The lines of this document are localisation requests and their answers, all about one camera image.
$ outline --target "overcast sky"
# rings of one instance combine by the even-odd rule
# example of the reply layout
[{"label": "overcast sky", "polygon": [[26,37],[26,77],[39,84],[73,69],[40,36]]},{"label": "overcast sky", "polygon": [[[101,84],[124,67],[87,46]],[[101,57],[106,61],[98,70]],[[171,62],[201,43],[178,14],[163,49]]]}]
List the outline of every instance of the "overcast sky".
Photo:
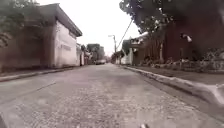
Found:
[{"label": "overcast sky", "polygon": [[[108,35],[116,35],[119,43],[129,22],[130,17],[120,10],[121,0],[37,0],[45,5],[60,3],[61,8],[81,29],[83,36],[78,43],[99,43],[104,46],[106,55],[114,52],[114,43]],[[132,24],[126,39],[139,35],[135,24]]]}]

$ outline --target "white wall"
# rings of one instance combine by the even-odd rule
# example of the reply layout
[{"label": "white wall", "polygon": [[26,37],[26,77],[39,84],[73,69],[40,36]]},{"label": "white wall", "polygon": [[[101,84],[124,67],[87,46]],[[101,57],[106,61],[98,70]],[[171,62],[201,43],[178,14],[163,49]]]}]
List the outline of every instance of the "white wall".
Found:
[{"label": "white wall", "polygon": [[54,52],[54,64],[56,67],[76,66],[76,44],[76,38],[71,36],[69,30],[57,21]]},{"label": "white wall", "polygon": [[121,58],[121,64],[130,64],[132,65],[133,63],[133,51],[132,48],[129,50],[129,54],[125,55],[123,58]]}]

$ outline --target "building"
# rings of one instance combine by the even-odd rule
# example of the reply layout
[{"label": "building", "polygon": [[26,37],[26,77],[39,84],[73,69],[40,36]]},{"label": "building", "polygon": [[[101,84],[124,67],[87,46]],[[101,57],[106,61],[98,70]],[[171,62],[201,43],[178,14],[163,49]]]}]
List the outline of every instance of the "building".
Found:
[{"label": "building", "polygon": [[76,45],[76,66],[83,66],[85,65],[85,51],[83,51],[81,44]]},{"label": "building", "polygon": [[80,29],[72,22],[59,4],[40,6],[40,12],[50,23],[44,31],[44,41],[24,40],[27,33],[0,50],[1,69],[62,68],[77,66],[77,37]]}]

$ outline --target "wall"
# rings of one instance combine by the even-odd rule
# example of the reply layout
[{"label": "wall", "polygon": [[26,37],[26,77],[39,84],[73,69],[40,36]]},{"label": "wall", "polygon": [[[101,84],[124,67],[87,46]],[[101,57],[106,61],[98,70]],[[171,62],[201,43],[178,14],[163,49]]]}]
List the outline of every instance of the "wall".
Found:
[{"label": "wall", "polygon": [[[223,5],[221,0],[220,3],[216,3],[215,0],[191,2],[183,12],[185,22],[170,24],[167,27],[164,44],[165,60],[169,57],[173,60],[181,59],[181,49],[184,52],[184,58],[192,59],[192,56],[197,56],[198,59],[202,59],[210,49],[224,48]],[[189,35],[193,40],[192,44],[181,39],[180,33]]]},{"label": "wall", "polygon": [[6,47],[0,49],[0,69],[42,68],[50,66],[51,33],[53,27],[45,29],[44,42],[28,39],[32,30],[21,32]]},{"label": "wall", "polygon": [[77,66],[76,37],[58,21],[55,31],[55,67]]},{"label": "wall", "polygon": [[132,65],[132,63],[133,63],[133,51],[132,51],[132,48],[130,48],[129,54],[121,58],[121,64]]}]

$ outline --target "road surface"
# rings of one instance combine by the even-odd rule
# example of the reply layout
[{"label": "road surface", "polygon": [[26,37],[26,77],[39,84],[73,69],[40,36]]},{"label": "road surface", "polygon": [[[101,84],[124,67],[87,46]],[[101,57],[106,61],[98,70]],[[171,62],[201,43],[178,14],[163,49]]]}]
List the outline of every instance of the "road surface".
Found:
[{"label": "road surface", "polygon": [[0,83],[9,128],[224,128],[222,122],[111,64]]}]

